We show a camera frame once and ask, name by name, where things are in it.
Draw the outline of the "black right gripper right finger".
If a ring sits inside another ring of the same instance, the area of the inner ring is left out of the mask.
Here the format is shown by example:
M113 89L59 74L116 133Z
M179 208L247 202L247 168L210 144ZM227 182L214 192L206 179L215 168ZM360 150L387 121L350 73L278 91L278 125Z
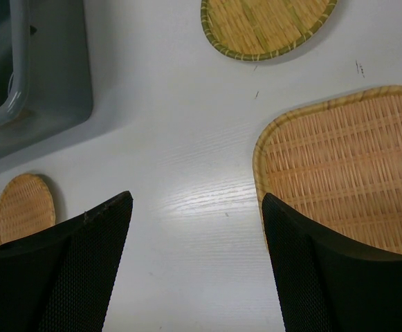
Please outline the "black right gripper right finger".
M287 331L402 331L402 255L337 233L272 194L262 218Z

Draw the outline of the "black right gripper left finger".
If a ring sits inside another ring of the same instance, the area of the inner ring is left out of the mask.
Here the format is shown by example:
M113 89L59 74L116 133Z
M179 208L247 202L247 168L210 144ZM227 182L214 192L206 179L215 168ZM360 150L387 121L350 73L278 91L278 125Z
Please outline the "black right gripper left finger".
M132 210L122 192L0 245L0 331L101 331Z

